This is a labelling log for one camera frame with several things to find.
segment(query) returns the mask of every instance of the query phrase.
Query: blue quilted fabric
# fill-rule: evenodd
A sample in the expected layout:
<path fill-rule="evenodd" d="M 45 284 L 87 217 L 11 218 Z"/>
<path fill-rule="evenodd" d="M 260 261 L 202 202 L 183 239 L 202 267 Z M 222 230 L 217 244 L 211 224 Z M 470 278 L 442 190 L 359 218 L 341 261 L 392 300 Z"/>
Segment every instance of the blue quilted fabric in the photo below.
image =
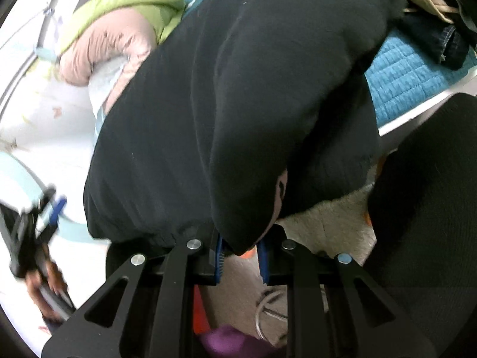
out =
<path fill-rule="evenodd" d="M 185 0 L 189 9 L 202 0 Z M 411 39 L 394 30 L 383 43 L 366 71 L 378 126 L 403 115 L 422 102 L 449 88 L 477 65 L 473 51 L 458 71 L 434 63 Z"/>

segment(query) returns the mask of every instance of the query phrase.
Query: purple fabric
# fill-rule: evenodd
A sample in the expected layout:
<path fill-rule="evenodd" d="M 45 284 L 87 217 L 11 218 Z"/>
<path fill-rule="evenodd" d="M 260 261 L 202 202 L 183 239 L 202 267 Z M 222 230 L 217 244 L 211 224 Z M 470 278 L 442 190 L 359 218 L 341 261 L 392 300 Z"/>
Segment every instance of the purple fabric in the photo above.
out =
<path fill-rule="evenodd" d="M 224 325 L 199 335 L 210 358 L 265 358 L 276 351 L 270 343 Z"/>

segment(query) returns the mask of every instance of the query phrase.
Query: silver screw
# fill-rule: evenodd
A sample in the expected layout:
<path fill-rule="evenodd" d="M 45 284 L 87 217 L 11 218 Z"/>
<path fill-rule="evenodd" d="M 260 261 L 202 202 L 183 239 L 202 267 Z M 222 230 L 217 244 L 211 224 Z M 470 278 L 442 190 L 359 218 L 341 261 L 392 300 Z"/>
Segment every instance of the silver screw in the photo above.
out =
<path fill-rule="evenodd" d="M 341 264 L 349 264 L 349 263 L 351 263 L 351 261 L 353 261 L 353 259 L 348 253 L 340 253 L 338 255 L 338 261 Z"/>
<path fill-rule="evenodd" d="M 202 242 L 201 240 L 198 240 L 197 238 L 194 239 L 194 240 L 190 240 L 188 243 L 187 243 L 187 247 L 190 249 L 190 250 L 196 250 L 198 248 L 200 248 L 202 246 Z"/>
<path fill-rule="evenodd" d="M 293 240 L 285 240 L 281 243 L 281 247 L 285 250 L 293 250 L 297 247 L 297 244 Z"/>
<path fill-rule="evenodd" d="M 146 261 L 146 257 L 143 254 L 135 254 L 131 257 L 131 263 L 135 266 L 143 264 L 144 261 Z"/>

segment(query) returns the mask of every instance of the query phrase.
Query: lime green puffer jacket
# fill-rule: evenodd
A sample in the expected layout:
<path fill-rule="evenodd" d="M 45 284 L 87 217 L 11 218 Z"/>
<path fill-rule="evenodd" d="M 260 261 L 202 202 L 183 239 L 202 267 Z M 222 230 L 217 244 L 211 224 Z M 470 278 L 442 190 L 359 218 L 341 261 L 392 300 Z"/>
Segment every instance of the lime green puffer jacket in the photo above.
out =
<path fill-rule="evenodd" d="M 90 0 L 76 10 L 59 39 L 62 54 L 99 17 L 115 9 L 133 7 L 153 26 L 157 44 L 162 43 L 179 24 L 185 9 L 184 0 Z"/>

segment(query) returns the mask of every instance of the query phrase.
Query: white fabric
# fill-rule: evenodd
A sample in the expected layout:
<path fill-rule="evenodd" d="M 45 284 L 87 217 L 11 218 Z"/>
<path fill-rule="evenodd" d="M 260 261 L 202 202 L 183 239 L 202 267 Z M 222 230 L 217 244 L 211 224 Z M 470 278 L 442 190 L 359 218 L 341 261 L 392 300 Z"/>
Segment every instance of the white fabric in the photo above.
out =
<path fill-rule="evenodd" d="M 120 55 L 95 65 L 88 83 L 92 112 L 95 117 L 118 81 L 127 62 L 128 57 Z"/>

